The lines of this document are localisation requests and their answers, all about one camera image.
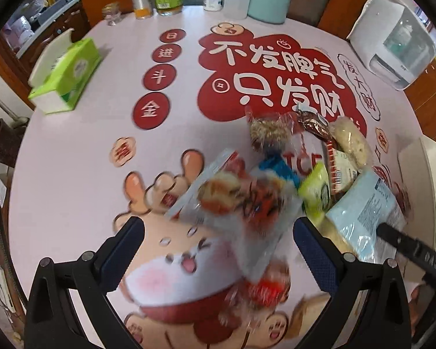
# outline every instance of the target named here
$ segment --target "rabbit ear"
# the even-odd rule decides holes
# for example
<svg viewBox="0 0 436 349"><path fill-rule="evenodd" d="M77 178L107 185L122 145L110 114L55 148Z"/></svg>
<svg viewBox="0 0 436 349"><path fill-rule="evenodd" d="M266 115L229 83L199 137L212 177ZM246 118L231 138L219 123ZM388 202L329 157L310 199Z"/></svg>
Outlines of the rabbit ear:
<svg viewBox="0 0 436 349"><path fill-rule="evenodd" d="M145 205L145 187L142 177L136 173L131 172L124 180L124 192L128 196L129 210L136 215L143 215L150 211Z"/></svg>
<svg viewBox="0 0 436 349"><path fill-rule="evenodd" d="M203 171L203 155L195 149L189 149L181 156L181 166L183 168L184 177L189 184Z"/></svg>

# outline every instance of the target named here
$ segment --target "table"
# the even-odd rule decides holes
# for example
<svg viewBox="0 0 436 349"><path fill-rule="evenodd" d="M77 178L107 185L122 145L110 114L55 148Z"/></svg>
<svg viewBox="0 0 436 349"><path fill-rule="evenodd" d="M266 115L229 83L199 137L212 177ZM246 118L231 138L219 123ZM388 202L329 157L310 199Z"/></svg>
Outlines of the table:
<svg viewBox="0 0 436 349"><path fill-rule="evenodd" d="M250 147L246 106L282 113L301 102L328 120L352 117L394 191L402 188L397 153L421 135L405 94L369 73L346 41L290 19L222 22L222 13L195 6L173 17L138 21L130 14L114 27L98 23L87 36L105 59L78 106L49 116L35 111L17 159L10 249L27 293L41 258L74 260L97 250L132 213L142 217L146 237L128 273L150 281L128 292L122 283L108 297L146 349L293 348L310 327L310 317L301 322L300 302L319 288L290 233L277 249L290 264L288 298L247 334L217 325L216 306L240 277L220 261L222 240L163 217L224 148L237 149L248 168L261 159ZM324 156L320 143L307 150L313 163ZM309 171L291 151L285 158L298 173ZM198 255L203 238L210 246ZM195 268L181 268L185 252L197 254ZM100 345L72 296L88 337ZM319 304L310 305L306 315L317 316Z"/></svg>

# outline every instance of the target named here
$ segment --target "blue gripper pad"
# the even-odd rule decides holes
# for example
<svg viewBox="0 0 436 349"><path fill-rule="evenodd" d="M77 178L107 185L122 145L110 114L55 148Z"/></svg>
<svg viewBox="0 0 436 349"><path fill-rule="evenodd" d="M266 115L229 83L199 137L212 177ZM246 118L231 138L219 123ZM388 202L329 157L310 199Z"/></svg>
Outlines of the blue gripper pad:
<svg viewBox="0 0 436 349"><path fill-rule="evenodd" d="M333 262L301 219L294 223L292 235L318 286L333 297L339 286Z"/></svg>

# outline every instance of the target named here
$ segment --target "transparent window of container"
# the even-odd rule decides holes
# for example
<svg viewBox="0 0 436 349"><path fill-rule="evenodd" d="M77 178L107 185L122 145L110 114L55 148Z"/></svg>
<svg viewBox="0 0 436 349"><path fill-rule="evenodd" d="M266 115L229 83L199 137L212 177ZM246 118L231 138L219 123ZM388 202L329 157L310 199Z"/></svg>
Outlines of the transparent window of container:
<svg viewBox="0 0 436 349"><path fill-rule="evenodd" d="M428 33L408 9L394 30L386 38L384 46L414 74L420 74L433 58L435 48Z"/></svg>

